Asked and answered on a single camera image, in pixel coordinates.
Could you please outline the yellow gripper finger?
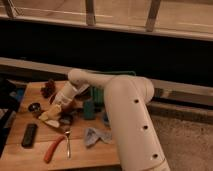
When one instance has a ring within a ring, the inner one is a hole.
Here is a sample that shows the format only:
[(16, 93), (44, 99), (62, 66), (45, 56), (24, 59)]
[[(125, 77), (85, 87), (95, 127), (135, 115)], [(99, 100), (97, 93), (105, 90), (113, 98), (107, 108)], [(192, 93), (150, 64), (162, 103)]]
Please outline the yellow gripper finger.
[(46, 111), (46, 115), (49, 119), (58, 120), (60, 118), (61, 111), (61, 106), (54, 104)]

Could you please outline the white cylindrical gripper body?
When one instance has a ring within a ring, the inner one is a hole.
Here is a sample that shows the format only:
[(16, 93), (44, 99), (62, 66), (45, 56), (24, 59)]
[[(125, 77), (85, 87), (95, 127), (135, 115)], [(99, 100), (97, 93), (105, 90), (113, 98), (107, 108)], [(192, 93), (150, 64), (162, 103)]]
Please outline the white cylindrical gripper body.
[(66, 82), (63, 88), (56, 93), (53, 103), (61, 106), (68, 106), (77, 94), (78, 89), (70, 82)]

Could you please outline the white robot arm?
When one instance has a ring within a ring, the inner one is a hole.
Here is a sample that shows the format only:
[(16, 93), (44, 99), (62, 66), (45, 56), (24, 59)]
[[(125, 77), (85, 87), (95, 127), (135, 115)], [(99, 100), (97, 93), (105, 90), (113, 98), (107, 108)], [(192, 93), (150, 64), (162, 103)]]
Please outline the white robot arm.
[(54, 104), (68, 107), (87, 86), (104, 91), (117, 153), (124, 171), (170, 171), (146, 104), (154, 96), (152, 82), (140, 76), (108, 75), (71, 69)]

